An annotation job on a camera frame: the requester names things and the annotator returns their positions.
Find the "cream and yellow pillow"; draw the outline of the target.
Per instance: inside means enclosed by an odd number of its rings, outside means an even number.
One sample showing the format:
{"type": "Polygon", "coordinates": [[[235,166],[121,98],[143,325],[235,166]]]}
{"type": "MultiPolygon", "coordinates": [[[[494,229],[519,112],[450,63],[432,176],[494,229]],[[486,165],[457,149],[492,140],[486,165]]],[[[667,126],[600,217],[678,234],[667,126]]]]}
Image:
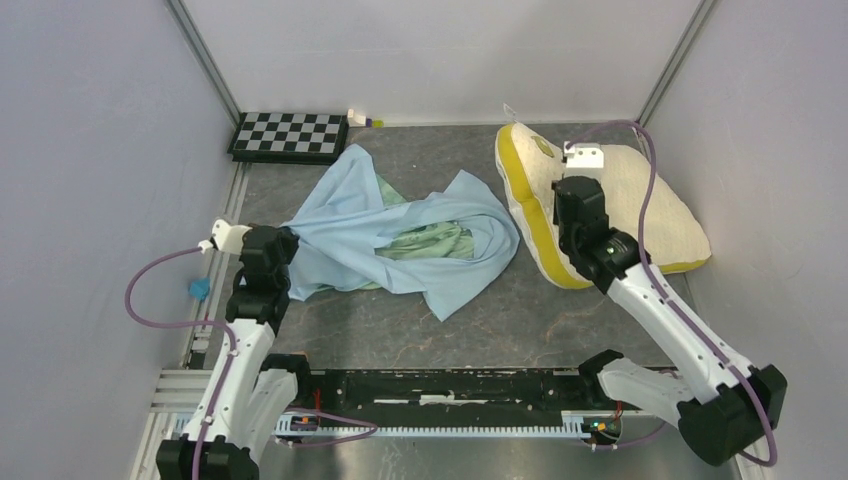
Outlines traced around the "cream and yellow pillow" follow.
{"type": "MultiPolygon", "coordinates": [[[[649,160],[625,145],[602,145],[601,185],[610,224],[638,235],[638,218],[647,191],[649,160]]],[[[522,123],[501,127],[495,139],[495,165],[503,181],[508,211],[520,229],[543,277],[569,290],[591,286],[559,251],[552,220],[551,183],[562,177],[562,149],[522,123]]],[[[645,217],[644,245],[664,274],[692,271],[711,257],[707,235],[688,206],[661,178],[655,179],[645,217]]]]}

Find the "light blue pillowcase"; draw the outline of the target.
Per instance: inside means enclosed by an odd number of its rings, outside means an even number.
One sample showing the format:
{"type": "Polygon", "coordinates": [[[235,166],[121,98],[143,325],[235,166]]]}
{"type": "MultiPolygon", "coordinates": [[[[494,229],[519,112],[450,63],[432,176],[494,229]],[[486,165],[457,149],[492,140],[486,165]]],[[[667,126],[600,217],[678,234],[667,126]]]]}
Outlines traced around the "light blue pillowcase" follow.
{"type": "Polygon", "coordinates": [[[405,200],[372,156],[348,147],[287,222],[300,238],[294,300],[329,289],[422,294],[447,320],[509,265],[520,235],[490,188],[461,170],[441,192],[405,200]]]}

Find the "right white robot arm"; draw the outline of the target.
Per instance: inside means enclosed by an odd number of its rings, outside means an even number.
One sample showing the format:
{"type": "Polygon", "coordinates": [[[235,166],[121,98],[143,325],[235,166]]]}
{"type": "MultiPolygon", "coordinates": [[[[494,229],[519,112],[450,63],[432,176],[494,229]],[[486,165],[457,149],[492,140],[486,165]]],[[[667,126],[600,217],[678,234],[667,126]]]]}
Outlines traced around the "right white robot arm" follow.
{"type": "Polygon", "coordinates": [[[676,370],[662,374],[605,350],[579,366],[580,400],[591,408],[620,401],[657,417],[709,465],[740,455],[775,466],[774,431],[788,387],[782,372],[756,367],[685,304],[652,263],[642,238],[611,226],[598,180],[567,176],[552,190],[561,252],[641,325],[676,370]]]}

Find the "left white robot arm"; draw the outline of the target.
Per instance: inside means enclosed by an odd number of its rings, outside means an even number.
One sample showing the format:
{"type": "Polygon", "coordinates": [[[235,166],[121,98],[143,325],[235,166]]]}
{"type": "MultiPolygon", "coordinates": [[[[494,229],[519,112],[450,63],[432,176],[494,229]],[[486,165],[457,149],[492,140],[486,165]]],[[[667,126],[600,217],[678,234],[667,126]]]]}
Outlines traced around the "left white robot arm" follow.
{"type": "Polygon", "coordinates": [[[241,269],[228,300],[222,346],[198,407],[156,454],[163,479],[256,479],[274,426],[314,394],[302,355],[273,354],[290,297],[288,267],[299,237],[288,227],[215,222],[198,251],[236,255],[241,269]]]}

